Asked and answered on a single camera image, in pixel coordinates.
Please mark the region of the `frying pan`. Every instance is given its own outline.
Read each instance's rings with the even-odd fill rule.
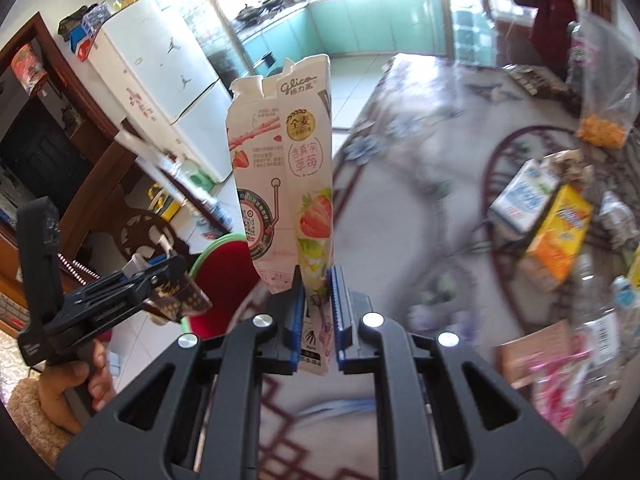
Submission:
[[[238,12],[236,16],[236,20],[240,22],[250,22],[254,20],[258,16],[262,14],[264,7],[249,7],[247,4],[244,5],[244,9]]]
[[[283,3],[284,3],[284,0],[264,0],[262,3],[262,8],[271,10],[281,6]]]

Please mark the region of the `red stool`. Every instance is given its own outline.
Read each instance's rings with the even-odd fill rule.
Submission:
[[[196,260],[191,277],[211,300],[212,307],[182,324],[199,338],[222,335],[249,293],[260,281],[246,237],[231,233],[213,242]]]

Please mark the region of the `door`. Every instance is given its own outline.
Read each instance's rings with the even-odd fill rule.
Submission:
[[[101,30],[169,124],[218,75],[183,18],[173,7],[140,0],[121,10]]]
[[[175,123],[174,127],[202,168],[216,182],[231,173],[226,139],[226,111],[231,104],[222,81],[208,89]]]
[[[30,99],[0,142],[5,166],[37,197],[64,214],[92,169],[40,99]]]

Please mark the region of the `white juice box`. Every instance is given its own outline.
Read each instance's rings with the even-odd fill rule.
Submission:
[[[231,84],[226,130],[244,232],[254,267],[273,294],[287,290],[298,262],[289,213],[276,78]]]
[[[301,363],[321,374],[328,371],[333,347],[326,285],[334,230],[329,68],[325,54],[307,57],[283,72],[277,84],[291,221],[307,300]]]
[[[558,183],[558,177],[540,168],[538,161],[528,160],[495,199],[487,216],[507,240],[521,240],[533,229]]]

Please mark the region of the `metal screw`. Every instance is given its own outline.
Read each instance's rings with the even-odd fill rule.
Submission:
[[[377,312],[367,312],[364,316],[362,316],[362,321],[365,325],[371,328],[377,328],[385,322],[385,317],[382,316],[382,314],[378,314]]]
[[[178,346],[180,348],[193,348],[198,344],[198,336],[195,334],[182,334],[178,338]]]
[[[453,332],[443,332],[438,336],[438,343],[440,343],[442,346],[451,348],[457,345],[459,342],[460,338]]]
[[[271,326],[273,323],[273,317],[269,316],[269,314],[258,314],[254,316],[254,325],[258,328],[267,328]]]

